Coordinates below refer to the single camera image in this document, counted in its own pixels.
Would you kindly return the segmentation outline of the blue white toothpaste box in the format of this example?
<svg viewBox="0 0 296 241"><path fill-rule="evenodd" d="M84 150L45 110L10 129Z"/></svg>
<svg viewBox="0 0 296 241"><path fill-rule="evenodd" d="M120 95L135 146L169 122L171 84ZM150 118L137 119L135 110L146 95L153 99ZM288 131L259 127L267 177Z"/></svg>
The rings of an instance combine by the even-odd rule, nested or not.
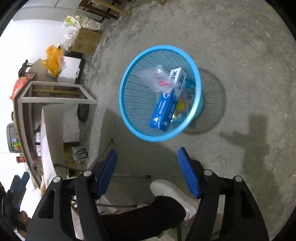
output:
<svg viewBox="0 0 296 241"><path fill-rule="evenodd" d="M157 128L164 132L168 130L185 86L186 77L187 73L181 67L171 70L169 75L171 87L161 93L149 122L151 128Z"/></svg>

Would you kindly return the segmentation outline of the clear red-printed plastic bag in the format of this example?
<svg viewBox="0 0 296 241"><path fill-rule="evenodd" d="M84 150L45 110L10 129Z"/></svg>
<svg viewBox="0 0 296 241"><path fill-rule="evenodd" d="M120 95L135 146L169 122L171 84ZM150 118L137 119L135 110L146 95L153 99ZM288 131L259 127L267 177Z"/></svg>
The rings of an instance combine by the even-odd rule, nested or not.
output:
<svg viewBox="0 0 296 241"><path fill-rule="evenodd" d="M169 74L161 65L145 69L140 73L139 76L142 82L153 92L170 92L173 88Z"/></svg>

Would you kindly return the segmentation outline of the yellow white medicine box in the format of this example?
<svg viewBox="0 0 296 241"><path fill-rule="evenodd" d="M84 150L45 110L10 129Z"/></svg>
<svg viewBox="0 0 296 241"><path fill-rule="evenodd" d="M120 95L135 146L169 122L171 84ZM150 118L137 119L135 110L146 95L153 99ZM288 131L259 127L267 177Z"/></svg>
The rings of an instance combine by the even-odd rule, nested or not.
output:
<svg viewBox="0 0 296 241"><path fill-rule="evenodd" d="M184 87L181 96L178 100L173 118L178 118L181 115L189 114L193 106L195 98L196 86Z"/></svg>

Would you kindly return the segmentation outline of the red lid glass jar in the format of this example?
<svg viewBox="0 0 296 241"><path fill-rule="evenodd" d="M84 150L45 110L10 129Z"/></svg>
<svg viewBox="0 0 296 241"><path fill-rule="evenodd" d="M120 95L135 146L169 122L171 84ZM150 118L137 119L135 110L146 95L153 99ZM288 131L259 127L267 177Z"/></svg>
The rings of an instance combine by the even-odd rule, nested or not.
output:
<svg viewBox="0 0 296 241"><path fill-rule="evenodd" d="M17 156L16 157L16 161L17 161L17 163L24 163L25 162L25 158L24 158L24 156Z"/></svg>

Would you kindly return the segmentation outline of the white shoe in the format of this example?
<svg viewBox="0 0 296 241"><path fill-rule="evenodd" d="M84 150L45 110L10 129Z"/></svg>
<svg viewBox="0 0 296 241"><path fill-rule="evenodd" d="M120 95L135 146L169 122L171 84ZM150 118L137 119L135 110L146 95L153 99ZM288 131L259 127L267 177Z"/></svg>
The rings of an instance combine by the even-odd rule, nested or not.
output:
<svg viewBox="0 0 296 241"><path fill-rule="evenodd" d="M155 197L166 196L175 199L186 212L184 222L191 220L197 213L199 203L182 192L175 184L164 179L157 179L150 184L150 190Z"/></svg>

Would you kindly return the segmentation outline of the blue plastic waste basket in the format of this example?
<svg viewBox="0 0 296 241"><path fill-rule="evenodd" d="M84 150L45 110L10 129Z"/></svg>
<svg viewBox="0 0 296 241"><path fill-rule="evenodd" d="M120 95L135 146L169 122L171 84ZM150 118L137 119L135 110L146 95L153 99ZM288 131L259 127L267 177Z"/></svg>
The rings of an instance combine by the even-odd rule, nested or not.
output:
<svg viewBox="0 0 296 241"><path fill-rule="evenodd" d="M149 88L142 77L162 70L169 73L176 68L187 73L185 87L193 90L193 101L189 110L172 122L166 132L149 126L156 109L160 92ZM204 105L202 82L193 59L183 50L158 45L137 55L126 69L119 89L119 109L125 125L136 137L147 142L163 142L177 136L201 113Z"/></svg>

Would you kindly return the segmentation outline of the grey metal shelf table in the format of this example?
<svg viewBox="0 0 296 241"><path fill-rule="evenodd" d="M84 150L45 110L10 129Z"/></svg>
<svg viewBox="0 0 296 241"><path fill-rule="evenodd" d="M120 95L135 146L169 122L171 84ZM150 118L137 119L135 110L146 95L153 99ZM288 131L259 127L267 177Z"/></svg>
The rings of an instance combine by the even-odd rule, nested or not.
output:
<svg viewBox="0 0 296 241"><path fill-rule="evenodd" d="M14 128L22 154L36 188L43 176L34 165L44 161L48 166L65 162L64 142L79 142L78 106L98 103L79 84L37 81L35 73L25 73L30 80L12 100Z"/></svg>

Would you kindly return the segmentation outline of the red bag on shelf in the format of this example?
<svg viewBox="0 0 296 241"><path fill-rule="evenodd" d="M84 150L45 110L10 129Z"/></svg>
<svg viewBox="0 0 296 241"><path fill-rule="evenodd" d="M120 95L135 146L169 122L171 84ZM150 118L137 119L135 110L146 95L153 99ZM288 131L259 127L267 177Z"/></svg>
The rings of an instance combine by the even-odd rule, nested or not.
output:
<svg viewBox="0 0 296 241"><path fill-rule="evenodd" d="M27 81L30 80L29 76L23 76L20 79L18 79L15 83L13 93L10 96L10 99L13 100L17 93L22 89L22 87L27 83Z"/></svg>

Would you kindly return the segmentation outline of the white box on floor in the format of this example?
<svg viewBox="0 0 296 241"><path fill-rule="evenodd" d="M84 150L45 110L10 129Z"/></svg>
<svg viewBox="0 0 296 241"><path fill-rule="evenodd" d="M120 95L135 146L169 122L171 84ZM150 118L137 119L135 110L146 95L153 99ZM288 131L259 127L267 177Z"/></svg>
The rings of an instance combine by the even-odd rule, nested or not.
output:
<svg viewBox="0 0 296 241"><path fill-rule="evenodd" d="M82 59L64 57L65 66L57 78L59 83L75 84L80 74Z"/></svg>

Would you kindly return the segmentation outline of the orange plastic bag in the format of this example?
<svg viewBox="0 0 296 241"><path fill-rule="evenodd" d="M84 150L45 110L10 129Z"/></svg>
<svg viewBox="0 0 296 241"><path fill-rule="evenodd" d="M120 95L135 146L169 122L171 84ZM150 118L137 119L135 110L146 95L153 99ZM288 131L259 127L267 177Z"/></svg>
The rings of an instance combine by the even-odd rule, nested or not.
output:
<svg viewBox="0 0 296 241"><path fill-rule="evenodd" d="M65 66L64 52L60 46L51 45L46 50L46 56L47 58L42 61L42 64L57 78Z"/></svg>

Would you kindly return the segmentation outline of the brown cardboard box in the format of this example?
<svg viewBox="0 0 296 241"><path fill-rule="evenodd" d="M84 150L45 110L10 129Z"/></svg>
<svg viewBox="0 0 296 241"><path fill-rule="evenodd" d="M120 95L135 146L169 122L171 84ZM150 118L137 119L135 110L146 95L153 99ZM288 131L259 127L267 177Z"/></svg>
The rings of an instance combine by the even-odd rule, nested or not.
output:
<svg viewBox="0 0 296 241"><path fill-rule="evenodd" d="M96 51L101 37L101 33L88 29L80 29L71 51L92 56Z"/></svg>

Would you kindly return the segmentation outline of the clear bags on box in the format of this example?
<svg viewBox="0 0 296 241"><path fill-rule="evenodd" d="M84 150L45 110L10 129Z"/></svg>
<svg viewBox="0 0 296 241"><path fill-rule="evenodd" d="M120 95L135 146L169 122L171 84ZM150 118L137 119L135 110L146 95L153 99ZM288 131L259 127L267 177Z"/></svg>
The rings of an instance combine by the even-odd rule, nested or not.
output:
<svg viewBox="0 0 296 241"><path fill-rule="evenodd" d="M65 41L61 46L66 50L69 49L74 44L81 29L98 31L101 25L102 23L99 21L87 16L67 16L64 20L64 27L66 28Z"/></svg>

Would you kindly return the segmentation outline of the wooden chair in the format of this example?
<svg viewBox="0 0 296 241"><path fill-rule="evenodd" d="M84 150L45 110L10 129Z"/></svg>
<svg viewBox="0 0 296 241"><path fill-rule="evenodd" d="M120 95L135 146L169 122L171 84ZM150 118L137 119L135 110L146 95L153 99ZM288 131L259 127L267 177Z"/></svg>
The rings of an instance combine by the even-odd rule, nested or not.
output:
<svg viewBox="0 0 296 241"><path fill-rule="evenodd" d="M123 1L91 1L82 0L79 3L79 9L87 13L99 16L101 20L118 20L120 16L130 16L128 10L123 9Z"/></svg>

